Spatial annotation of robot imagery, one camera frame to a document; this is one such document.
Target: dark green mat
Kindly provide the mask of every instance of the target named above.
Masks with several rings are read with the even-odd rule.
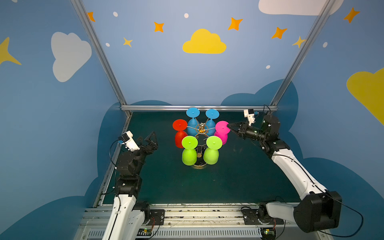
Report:
[[[260,126],[260,117],[255,126]],[[138,200],[154,203],[235,203],[262,202],[283,197],[287,202],[300,198],[281,169],[260,149],[258,142],[243,140],[234,133],[219,149],[219,161],[205,169],[193,169],[181,161],[183,149],[175,146],[173,121],[189,121],[185,112],[135,112],[128,129],[134,139],[156,132],[159,149],[147,156]],[[204,112],[197,119],[207,118]],[[242,112],[221,112],[218,121],[245,121]],[[112,177],[108,191],[114,185]],[[104,203],[113,203],[113,194]]]

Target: white cloud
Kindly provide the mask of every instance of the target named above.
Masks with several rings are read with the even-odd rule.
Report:
[[[60,82],[68,81],[91,57],[91,45],[76,34],[56,32],[52,35],[51,47],[56,60],[53,74]]]
[[[331,14],[336,12],[344,0],[336,0]],[[260,0],[259,9],[266,14],[319,15],[326,0]]]

